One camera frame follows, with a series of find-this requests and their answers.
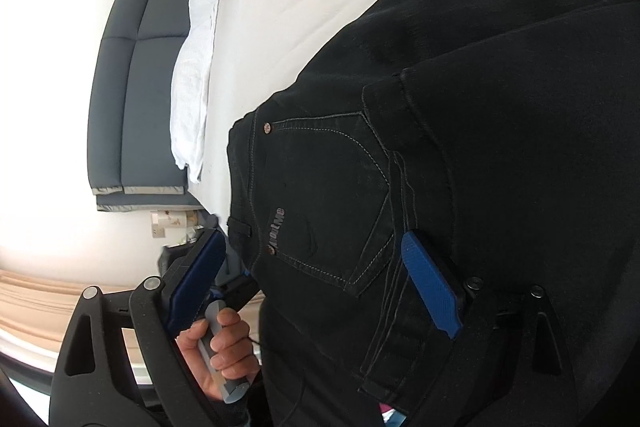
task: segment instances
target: jeans back pocket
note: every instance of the jeans back pocket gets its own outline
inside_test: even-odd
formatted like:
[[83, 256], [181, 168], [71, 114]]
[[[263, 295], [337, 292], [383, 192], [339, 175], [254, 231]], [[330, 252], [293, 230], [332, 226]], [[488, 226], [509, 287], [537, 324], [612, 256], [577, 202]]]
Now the jeans back pocket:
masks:
[[386, 154], [361, 113], [265, 124], [253, 205], [268, 253], [359, 295], [389, 260]]

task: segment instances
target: screw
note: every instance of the screw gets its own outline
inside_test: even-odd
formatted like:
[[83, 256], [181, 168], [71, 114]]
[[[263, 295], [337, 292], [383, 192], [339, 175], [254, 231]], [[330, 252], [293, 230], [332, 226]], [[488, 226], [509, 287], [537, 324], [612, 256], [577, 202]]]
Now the screw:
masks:
[[545, 291], [540, 286], [532, 286], [531, 295], [536, 299], [542, 299], [545, 296]]
[[155, 290], [160, 285], [160, 279], [158, 277], [149, 277], [144, 283], [144, 287], [147, 290]]
[[469, 279], [466, 280], [466, 286], [473, 291], [478, 291], [480, 289], [482, 289], [482, 285], [484, 284], [484, 281], [482, 281], [482, 279], [480, 279], [479, 277], [469, 277]]
[[85, 299], [93, 299], [96, 295], [98, 295], [98, 288], [95, 286], [89, 286], [82, 292], [82, 297]]

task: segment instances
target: upholstered headboard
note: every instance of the upholstered headboard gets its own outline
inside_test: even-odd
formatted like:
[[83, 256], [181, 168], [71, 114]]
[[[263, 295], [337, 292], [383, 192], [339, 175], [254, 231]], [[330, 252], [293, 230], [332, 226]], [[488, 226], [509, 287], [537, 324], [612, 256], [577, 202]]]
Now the upholstered headboard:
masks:
[[202, 208], [171, 152], [171, 80], [189, 0], [115, 0], [89, 108], [87, 166], [99, 210]]

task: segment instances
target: pocket stitching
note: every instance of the pocket stitching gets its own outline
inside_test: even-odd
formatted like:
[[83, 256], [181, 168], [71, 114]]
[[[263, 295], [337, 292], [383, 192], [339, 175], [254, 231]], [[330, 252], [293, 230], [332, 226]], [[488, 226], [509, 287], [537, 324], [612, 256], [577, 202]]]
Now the pocket stitching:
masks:
[[[360, 256], [358, 257], [358, 261], [356, 263], [356, 267], [360, 264], [360, 260], [362, 259], [362, 256], [363, 256], [363, 254], [364, 254], [364, 252], [365, 252], [365, 250], [367, 248], [367, 245], [369, 244], [369, 239], [370, 239], [371, 234], [373, 233], [373, 231], [374, 231], [374, 229], [375, 229], [375, 227], [376, 227], [376, 225], [378, 223], [378, 220], [380, 219], [380, 216], [382, 216], [382, 214], [385, 212], [385, 206], [387, 204], [388, 199], [389, 199], [389, 192], [387, 191], [386, 196], [385, 196], [385, 200], [382, 202], [382, 206], [380, 206], [380, 213], [378, 214], [378, 217], [376, 218], [375, 222], [373, 223], [373, 225], [371, 227], [371, 230], [369, 230], [369, 237], [367, 238], [367, 242], [365, 243], [364, 248], [362, 248], [362, 252], [360, 252]], [[378, 256], [378, 254], [380, 254], [380, 251], [374, 256], [374, 260]], [[369, 269], [370, 266], [371, 266], [371, 263], [369, 263], [369, 265], [364, 269], [364, 272], [361, 274], [361, 276], [364, 275], [364, 273], [366, 273], [366, 271]], [[353, 277], [355, 277], [355, 270], [351, 274], [351, 276], [349, 277], [349, 281], [348, 281], [349, 284], [355, 284], [355, 282], [353, 282], [353, 283], [351, 282], [351, 279], [353, 279]]]
[[307, 263], [304, 263], [303, 261], [300, 261], [300, 259], [296, 259], [295, 257], [291, 257], [291, 256], [287, 255], [286, 253], [283, 253], [281, 250], [278, 250], [278, 254], [276, 255], [276, 257], [278, 257], [279, 255], [281, 255], [283, 257], [286, 257], [287, 259], [292, 260], [294, 263], [302, 264], [302, 266], [306, 266], [307, 268], [310, 268], [311, 270], [315, 270], [315, 271], [320, 272], [320, 273], [322, 273], [324, 275], [327, 275], [327, 276], [331, 277], [332, 279], [335, 279], [335, 280], [342, 281], [342, 282], [346, 283], [346, 280], [343, 279], [342, 277], [338, 277], [337, 275], [332, 275], [330, 273], [322, 271], [321, 269], [316, 268], [315, 266], [311, 266], [310, 264], [307, 264]]
[[369, 159], [373, 162], [373, 165], [375, 165], [376, 169], [378, 169], [378, 172], [380, 172], [380, 175], [382, 176], [382, 179], [385, 181], [386, 186], [387, 187], [389, 186], [389, 182], [386, 179], [385, 173], [382, 171], [382, 169], [380, 168], [378, 163], [373, 159], [373, 156], [370, 154], [370, 152], [365, 149], [365, 147], [364, 147], [364, 145], [362, 145], [362, 143], [360, 143], [355, 138], [349, 136], [348, 134], [343, 133], [341, 131], [336, 131], [335, 129], [324, 129], [324, 128], [315, 128], [315, 127], [285, 127], [284, 129], [286, 129], [286, 130], [300, 130], [300, 131], [327, 131], [327, 132], [334, 132], [336, 134], [340, 134], [340, 135], [342, 135], [344, 137], [347, 137], [349, 140], [352, 140], [352, 141], [356, 142], [360, 146], [360, 148], [367, 154]]
[[358, 278], [356, 280], [354, 280], [351, 285], [355, 286], [356, 283], [362, 278], [362, 276], [364, 276], [364, 274], [367, 273], [367, 271], [369, 270], [369, 268], [371, 268], [371, 265], [374, 263], [374, 261], [380, 257], [380, 254], [385, 250], [386, 247], [388, 247], [389, 243], [391, 242], [391, 240], [393, 239], [394, 235], [391, 234], [389, 236], [389, 239], [386, 240], [385, 246], [380, 248], [380, 250], [378, 250], [378, 253], [375, 254], [375, 256], [373, 256], [373, 259], [371, 259], [371, 262], [369, 264], [367, 264], [367, 267], [362, 271], [362, 273], [358, 276]]
[[259, 108], [254, 113], [254, 121], [252, 122], [252, 134], [251, 134], [251, 142], [250, 142], [250, 163], [251, 163], [251, 181], [249, 182], [249, 207], [251, 208], [252, 216], [254, 216], [254, 223], [256, 232], [258, 235], [258, 251], [255, 255], [255, 259], [252, 262], [251, 268], [249, 272], [254, 271], [255, 264], [260, 259], [260, 252], [262, 251], [262, 232], [260, 231], [260, 224], [258, 222], [258, 217], [256, 216], [255, 207], [254, 207], [254, 178], [255, 178], [255, 163], [254, 163], [254, 150], [255, 150], [255, 121], [257, 119], [257, 115], [259, 112]]
[[329, 118], [338, 118], [338, 117], [344, 117], [344, 116], [361, 116], [361, 112], [359, 111], [342, 112], [337, 114], [328, 114], [326, 116], [315, 116], [313, 118], [310, 118], [308, 116], [303, 116], [301, 118], [287, 118], [287, 120], [278, 120], [278, 121], [272, 122], [272, 124], [278, 125], [278, 124], [283, 124], [283, 123], [293, 122], [293, 121], [328, 120]]

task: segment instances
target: finger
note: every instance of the finger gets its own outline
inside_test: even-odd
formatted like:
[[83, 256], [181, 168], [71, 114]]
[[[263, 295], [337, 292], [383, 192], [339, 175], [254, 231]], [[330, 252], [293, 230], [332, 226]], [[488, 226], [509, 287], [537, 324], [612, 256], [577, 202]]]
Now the finger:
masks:
[[184, 361], [187, 363], [191, 373], [201, 388], [206, 387], [207, 380], [210, 380], [211, 373], [207, 367], [202, 355], [197, 349], [187, 349], [182, 352]]
[[200, 387], [204, 391], [204, 394], [206, 394], [209, 398], [213, 398], [221, 401], [222, 392], [220, 391], [220, 388], [218, 387], [217, 383], [213, 381], [213, 378], [211, 378], [211, 373], [209, 373], [208, 370], [207, 370], [207, 373], [208, 373], [207, 377], [204, 380], [204, 382], [200, 384]]
[[237, 344], [223, 349], [211, 359], [211, 365], [217, 370], [231, 367], [244, 357], [248, 357], [254, 353], [254, 344], [248, 338], [242, 339]]
[[224, 308], [218, 312], [216, 317], [220, 326], [233, 326], [242, 320], [238, 312], [233, 308]]
[[211, 340], [211, 349], [218, 353], [227, 347], [233, 346], [249, 336], [249, 329], [249, 324], [244, 321], [223, 328], [223, 330], [216, 334]]
[[203, 319], [193, 323], [191, 328], [180, 332], [175, 339], [180, 349], [193, 349], [197, 346], [198, 341], [204, 336], [209, 323]]
[[255, 355], [250, 355], [236, 362], [231, 367], [227, 367], [221, 371], [222, 376], [227, 380], [236, 380], [238, 378], [247, 377], [253, 381], [255, 375], [260, 371], [260, 363]]

